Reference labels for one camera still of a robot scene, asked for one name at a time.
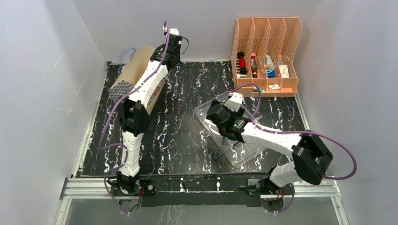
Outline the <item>clear plastic tray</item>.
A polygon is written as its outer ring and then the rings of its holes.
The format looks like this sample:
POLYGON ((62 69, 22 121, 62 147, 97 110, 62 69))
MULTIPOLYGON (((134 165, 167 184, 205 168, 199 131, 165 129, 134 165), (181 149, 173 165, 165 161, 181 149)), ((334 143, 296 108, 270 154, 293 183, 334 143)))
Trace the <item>clear plastic tray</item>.
POLYGON ((194 108, 193 111, 195 116, 199 119, 200 123, 203 125, 204 129, 211 136, 213 142, 215 143, 216 153, 214 158, 218 159, 221 157, 226 157, 233 167, 239 168, 248 163, 250 160, 254 159, 263 151, 267 150, 267 148, 252 143, 232 141, 226 137, 223 137, 219 135, 218 128, 206 119, 207 111, 210 109, 214 100, 224 103, 228 99, 229 94, 226 91, 206 101, 205 103, 200 104, 194 108))

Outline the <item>checkered paper bread bag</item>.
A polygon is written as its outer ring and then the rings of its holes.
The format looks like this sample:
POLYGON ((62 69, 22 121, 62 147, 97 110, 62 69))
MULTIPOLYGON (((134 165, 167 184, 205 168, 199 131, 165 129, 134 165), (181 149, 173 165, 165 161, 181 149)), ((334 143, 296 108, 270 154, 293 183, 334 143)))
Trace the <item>checkered paper bread bag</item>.
MULTIPOLYGON (((147 66, 150 58, 152 57, 155 51, 154 47, 149 45, 142 46, 137 53, 132 56, 132 59, 129 63, 125 65, 124 68, 121 69, 118 78, 115 83, 110 87, 110 90, 115 89, 115 87, 122 81, 126 81, 128 83, 137 84, 139 79, 143 76, 145 69, 144 66, 147 66)), ((148 102, 148 114, 151 115, 151 112, 155 106, 156 101, 160 95, 161 89, 163 88, 166 82, 166 77, 162 79, 160 84, 154 90, 153 95, 151 96, 148 102)))

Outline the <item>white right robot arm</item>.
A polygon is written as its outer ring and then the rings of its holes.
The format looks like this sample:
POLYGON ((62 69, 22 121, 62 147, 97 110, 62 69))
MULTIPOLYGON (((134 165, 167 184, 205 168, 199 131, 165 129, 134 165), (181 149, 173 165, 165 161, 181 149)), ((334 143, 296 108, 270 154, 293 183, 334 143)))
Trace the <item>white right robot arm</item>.
POLYGON ((213 101, 206 114, 211 129, 219 136, 240 143, 255 144, 279 152, 289 163, 271 168, 261 180, 248 182, 241 190, 250 195, 277 194, 284 186, 305 181, 319 185, 333 160, 333 154, 319 136, 305 131, 284 134, 253 123, 244 117, 244 108, 234 112, 213 101))

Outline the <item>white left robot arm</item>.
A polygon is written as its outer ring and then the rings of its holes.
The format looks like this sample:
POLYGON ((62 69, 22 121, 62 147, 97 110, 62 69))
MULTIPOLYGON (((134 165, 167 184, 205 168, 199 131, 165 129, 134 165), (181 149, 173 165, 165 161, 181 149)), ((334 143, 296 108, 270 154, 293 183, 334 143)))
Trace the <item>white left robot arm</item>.
POLYGON ((122 167, 118 170, 115 189, 135 195, 141 189, 138 179, 141 141, 150 125, 150 114, 169 71, 180 63, 184 37, 171 34, 166 43, 152 48, 144 46, 128 64, 134 87, 127 91, 117 107, 122 129, 122 167))

